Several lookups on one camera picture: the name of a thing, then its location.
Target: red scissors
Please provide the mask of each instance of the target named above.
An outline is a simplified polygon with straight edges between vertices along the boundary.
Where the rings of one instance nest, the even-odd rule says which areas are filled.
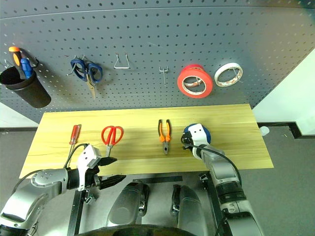
[[[108,133],[108,136],[107,136],[107,139],[105,140],[104,139],[104,133],[107,129],[110,129],[109,130],[109,133]],[[119,129],[120,130],[120,137],[118,140],[116,140],[116,129]],[[102,141],[105,145],[107,145],[106,147],[106,157],[109,157],[109,154],[110,154],[110,149],[112,149],[112,147],[118,143],[120,141],[120,139],[122,139],[123,137],[123,134],[124,134],[124,130],[123,128],[121,128],[120,126],[108,126],[108,127],[105,127],[102,131],[102,135],[101,135],[101,138],[102,138]]]

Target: scissors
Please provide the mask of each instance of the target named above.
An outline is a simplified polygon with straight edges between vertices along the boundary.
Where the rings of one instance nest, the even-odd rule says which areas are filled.
[[[95,83],[99,83],[103,77],[103,69],[99,65],[93,62],[84,62],[80,58],[75,58],[71,60],[71,67],[74,68],[74,73],[81,80],[87,83],[89,90],[95,100]]]
[[[107,139],[105,140],[104,139],[104,133],[107,129],[110,129],[109,130],[109,133],[108,133],[108,136],[107,136]],[[116,140],[116,129],[119,129],[120,130],[120,137],[118,140]],[[123,128],[121,128],[120,126],[108,126],[108,127],[105,127],[102,131],[102,141],[105,145],[107,145],[106,147],[106,157],[109,157],[109,154],[110,154],[110,149],[112,149],[112,147],[118,143],[120,141],[120,139],[122,139],[123,137],[123,134],[124,134],[124,130]]]

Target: blue scissors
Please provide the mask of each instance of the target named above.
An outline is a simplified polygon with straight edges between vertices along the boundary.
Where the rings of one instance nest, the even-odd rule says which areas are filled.
[[[82,59],[75,58],[70,62],[71,67],[74,68],[74,73],[81,80],[88,84],[89,90],[95,100],[95,83],[99,83],[103,77],[103,69],[93,62],[84,62]]]

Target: pliers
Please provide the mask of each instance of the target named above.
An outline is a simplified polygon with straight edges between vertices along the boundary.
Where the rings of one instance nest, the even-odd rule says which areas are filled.
[[[162,142],[163,150],[165,154],[167,154],[168,152],[168,143],[169,141],[171,141],[171,125],[169,123],[169,119],[166,120],[166,126],[167,126],[167,135],[166,137],[164,137],[163,132],[162,132],[162,120],[160,119],[158,121],[157,131],[159,135],[159,140]]]

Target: scissors handle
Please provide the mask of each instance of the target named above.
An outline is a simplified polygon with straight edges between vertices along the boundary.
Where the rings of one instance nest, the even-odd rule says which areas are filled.
[[[70,62],[71,64],[71,67],[75,67],[74,68],[74,73],[76,74],[76,76],[78,76],[81,80],[83,81],[87,81],[87,76],[86,76],[86,67],[85,67],[85,64],[84,64],[84,61],[82,59],[73,59],[71,60]]]
[[[107,129],[110,129],[109,131],[109,134],[107,136],[107,139],[105,140],[104,139],[104,133]],[[116,129],[119,129],[120,130],[120,137],[118,140],[116,140]],[[108,127],[105,127],[103,130],[102,130],[102,135],[101,135],[101,138],[102,138],[102,141],[105,145],[109,145],[110,143],[110,139],[112,138],[112,142],[111,142],[111,145],[115,145],[116,143],[118,143],[122,137],[123,137],[123,134],[124,134],[124,130],[123,128],[121,128],[120,126],[108,126]]]
[[[99,65],[94,64],[94,63],[88,63],[87,67],[88,67],[88,73],[89,73],[93,83],[100,82],[102,80],[102,77],[103,77],[103,69],[102,69],[102,67],[100,67]],[[100,72],[100,77],[98,79],[96,79],[94,77],[94,75],[97,73],[97,71]]]

